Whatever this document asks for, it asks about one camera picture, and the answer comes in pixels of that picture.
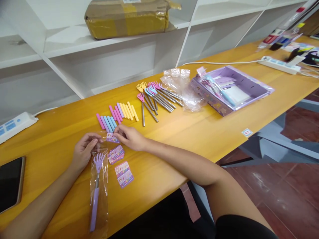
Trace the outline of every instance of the red tile floor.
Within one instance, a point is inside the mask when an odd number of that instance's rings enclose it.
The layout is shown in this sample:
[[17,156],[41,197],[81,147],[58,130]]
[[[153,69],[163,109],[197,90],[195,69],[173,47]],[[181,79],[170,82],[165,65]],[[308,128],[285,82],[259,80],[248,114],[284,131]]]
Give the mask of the red tile floor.
[[[319,89],[306,97],[319,102]],[[283,135],[291,140],[319,142],[319,113],[292,107]],[[239,148],[219,162],[248,158]],[[226,169],[268,221],[280,239],[319,238],[319,165],[265,164]],[[199,211],[187,187],[181,187],[193,221]]]

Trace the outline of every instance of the phone screen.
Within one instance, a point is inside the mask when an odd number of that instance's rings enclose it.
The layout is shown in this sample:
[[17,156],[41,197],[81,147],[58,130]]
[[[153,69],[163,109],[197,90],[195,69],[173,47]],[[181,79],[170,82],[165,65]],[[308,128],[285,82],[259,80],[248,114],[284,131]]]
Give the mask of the phone screen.
[[24,158],[0,166],[0,213],[20,201],[20,178]]

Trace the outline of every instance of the lavender gift box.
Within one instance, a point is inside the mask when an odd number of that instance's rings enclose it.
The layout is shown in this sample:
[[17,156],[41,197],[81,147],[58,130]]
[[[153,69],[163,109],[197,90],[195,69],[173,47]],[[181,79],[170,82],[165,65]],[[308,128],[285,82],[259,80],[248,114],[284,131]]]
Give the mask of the lavender gift box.
[[[197,71],[199,72],[199,74],[191,80],[191,87],[198,95],[205,98],[208,104],[222,116],[229,115],[230,113],[237,111],[240,108],[243,108],[251,104],[252,102],[264,98],[274,92],[274,89],[272,87],[243,73],[242,71],[239,71],[232,66],[225,66],[208,73],[200,72],[199,69]],[[211,90],[206,87],[206,85],[201,83],[202,77],[204,75],[211,76],[218,84],[230,82],[231,84],[227,85],[228,88],[237,86],[240,90],[246,93],[249,98],[236,106],[230,105],[229,102],[227,102],[223,98],[217,97],[214,93],[212,93]]]

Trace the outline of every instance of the wooden table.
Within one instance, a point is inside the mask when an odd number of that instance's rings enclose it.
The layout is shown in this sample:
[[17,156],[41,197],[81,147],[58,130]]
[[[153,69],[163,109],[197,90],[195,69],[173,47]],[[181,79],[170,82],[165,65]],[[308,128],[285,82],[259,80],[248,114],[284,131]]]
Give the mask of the wooden table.
[[[299,41],[318,45],[318,41],[306,37],[300,38]],[[252,61],[261,59],[264,55],[271,55],[277,59],[289,55],[283,50],[262,50],[255,53],[257,45],[256,42],[251,43],[204,60]],[[181,68],[190,69],[193,77],[200,66],[202,64]],[[207,71],[222,67],[209,64],[204,66]],[[249,128],[257,132],[319,87],[318,79],[289,75],[258,63],[233,66],[275,88],[275,92],[224,118],[210,106],[204,107],[200,113],[184,112],[179,106],[169,113],[159,106],[158,123],[147,110],[146,127],[142,127],[141,120],[135,122],[124,119],[123,123],[136,127],[146,137],[193,151],[217,162],[247,140],[242,134],[243,130]],[[158,81],[160,77],[161,74],[158,74],[143,81]],[[136,85],[140,82],[142,81],[42,113],[35,125],[0,145],[0,165],[20,156],[27,157],[21,203],[0,215],[0,229],[14,219],[67,168],[75,143],[86,132],[101,130],[96,113],[111,115],[108,105],[114,106],[117,102],[130,101],[135,106],[137,114],[141,115],[141,103],[136,97]],[[124,150],[124,160],[128,161],[135,179],[126,188],[121,189],[114,165],[109,166],[108,236],[187,181],[184,176],[157,157],[134,152],[125,146]],[[44,238],[87,238],[89,205],[90,169],[87,167],[63,200],[46,229]]]

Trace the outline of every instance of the white shelving unit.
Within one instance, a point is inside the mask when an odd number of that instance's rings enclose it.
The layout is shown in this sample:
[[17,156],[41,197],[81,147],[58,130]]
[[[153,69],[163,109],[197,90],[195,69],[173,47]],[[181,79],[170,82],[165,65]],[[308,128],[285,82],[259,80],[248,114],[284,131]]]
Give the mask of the white shelving unit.
[[89,2],[0,1],[0,123],[261,39],[306,0],[175,0],[177,30],[101,41]]

